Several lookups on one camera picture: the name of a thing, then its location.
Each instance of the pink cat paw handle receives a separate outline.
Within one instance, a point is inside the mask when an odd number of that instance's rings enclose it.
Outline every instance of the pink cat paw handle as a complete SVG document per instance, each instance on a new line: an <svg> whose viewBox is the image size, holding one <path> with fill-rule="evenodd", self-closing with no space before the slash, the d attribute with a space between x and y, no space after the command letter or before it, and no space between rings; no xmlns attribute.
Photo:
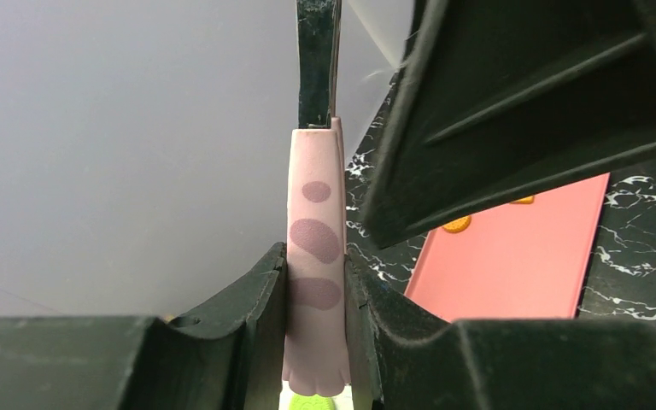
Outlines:
<svg viewBox="0 0 656 410"><path fill-rule="evenodd" d="M283 378L299 395L338 395L349 382L341 145L336 129L293 131L288 172L290 306Z"/></svg>

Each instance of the black marble surface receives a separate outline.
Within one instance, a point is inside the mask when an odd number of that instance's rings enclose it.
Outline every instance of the black marble surface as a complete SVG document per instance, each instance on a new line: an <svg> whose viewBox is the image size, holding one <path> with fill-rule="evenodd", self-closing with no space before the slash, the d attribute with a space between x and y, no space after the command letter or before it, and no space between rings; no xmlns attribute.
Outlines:
<svg viewBox="0 0 656 410"><path fill-rule="evenodd" d="M346 171L348 246L403 292L425 235L378 250L359 222L389 93ZM580 303L580 318L617 317L656 324L656 160L611 174Z"/></svg>

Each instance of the green object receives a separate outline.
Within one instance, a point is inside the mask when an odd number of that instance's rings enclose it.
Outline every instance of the green object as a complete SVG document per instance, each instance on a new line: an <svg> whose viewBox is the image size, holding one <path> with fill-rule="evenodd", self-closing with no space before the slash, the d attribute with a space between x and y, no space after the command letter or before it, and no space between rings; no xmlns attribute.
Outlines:
<svg viewBox="0 0 656 410"><path fill-rule="evenodd" d="M293 395L288 410L336 410L336 406L329 397Z"/></svg>

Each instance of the purple paw spot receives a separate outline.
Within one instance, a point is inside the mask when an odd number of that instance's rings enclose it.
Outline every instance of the purple paw spot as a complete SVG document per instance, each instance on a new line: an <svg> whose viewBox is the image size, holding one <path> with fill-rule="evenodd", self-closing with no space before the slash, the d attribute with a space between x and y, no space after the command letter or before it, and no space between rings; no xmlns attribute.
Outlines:
<svg viewBox="0 0 656 410"><path fill-rule="evenodd" d="M323 181L308 182L302 191L303 196L310 202L323 202L331 196L331 187Z"/></svg>
<svg viewBox="0 0 656 410"><path fill-rule="evenodd" d="M303 219L293 222L290 226L290 240L325 264L338 259L342 251L336 233L319 220Z"/></svg>
<svg viewBox="0 0 656 410"><path fill-rule="evenodd" d="M296 305L328 310L341 301L341 288L324 278L298 278L290 280L290 300Z"/></svg>

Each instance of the metal tool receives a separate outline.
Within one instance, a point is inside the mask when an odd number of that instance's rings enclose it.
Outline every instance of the metal tool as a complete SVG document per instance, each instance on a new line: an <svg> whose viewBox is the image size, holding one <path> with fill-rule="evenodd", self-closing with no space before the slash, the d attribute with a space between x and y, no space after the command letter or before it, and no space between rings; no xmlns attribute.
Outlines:
<svg viewBox="0 0 656 410"><path fill-rule="evenodd" d="M298 0L298 128L331 128L336 110L341 0Z"/></svg>

